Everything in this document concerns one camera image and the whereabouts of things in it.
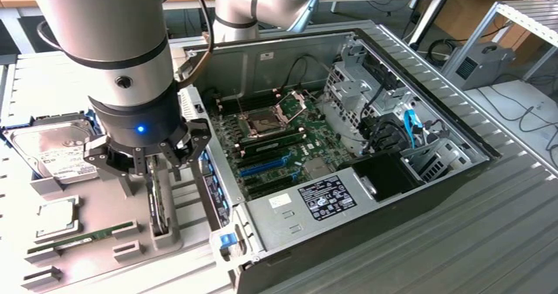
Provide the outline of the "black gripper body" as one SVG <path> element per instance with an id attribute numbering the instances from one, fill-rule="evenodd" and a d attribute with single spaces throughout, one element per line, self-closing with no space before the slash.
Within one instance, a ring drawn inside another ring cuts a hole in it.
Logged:
<path id="1" fill-rule="evenodd" d="M 176 83 L 138 106 L 110 106 L 94 99 L 90 102 L 110 138 L 123 146 L 148 147 L 187 134 Z"/>

